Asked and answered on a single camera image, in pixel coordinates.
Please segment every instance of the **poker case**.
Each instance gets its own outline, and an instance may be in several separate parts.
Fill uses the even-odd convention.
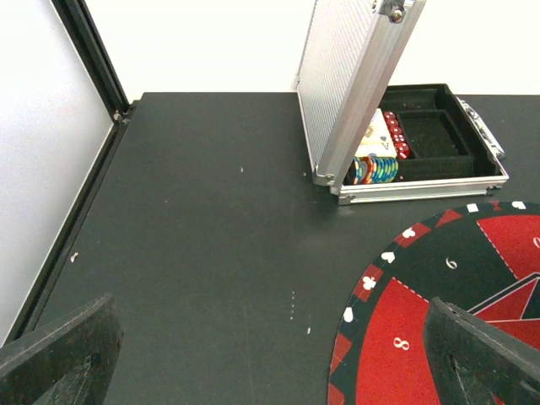
[[[446,84],[388,86],[426,0],[316,0],[296,79],[313,181],[339,204],[486,195],[509,176],[504,150]],[[349,185],[377,108],[411,149],[394,182]]]

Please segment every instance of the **deck of cards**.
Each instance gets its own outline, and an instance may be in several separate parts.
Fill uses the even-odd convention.
[[[378,108],[373,115],[371,124],[365,132],[355,156],[359,158],[365,156],[395,158],[397,156],[396,148],[394,148],[394,143],[381,109]]]

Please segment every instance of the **table surface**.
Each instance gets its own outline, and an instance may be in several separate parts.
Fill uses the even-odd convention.
[[[502,191],[339,207],[305,175],[296,94],[145,94],[40,324],[116,297],[107,404],[325,403],[344,306],[395,235],[466,203],[540,201],[540,97],[463,98],[507,152]]]

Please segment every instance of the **red and black game mat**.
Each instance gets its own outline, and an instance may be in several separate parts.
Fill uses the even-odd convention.
[[[440,403],[423,345],[434,297],[540,349],[539,279],[538,204],[469,204],[405,229],[348,302],[328,403]]]

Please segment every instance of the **aluminum case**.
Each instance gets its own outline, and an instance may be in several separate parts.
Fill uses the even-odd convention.
[[[464,119],[492,153],[499,174],[429,181],[344,186],[343,179],[371,117],[422,13],[426,0],[317,0],[296,89],[313,181],[329,186],[340,204],[482,195],[508,174],[504,151],[473,108]]]

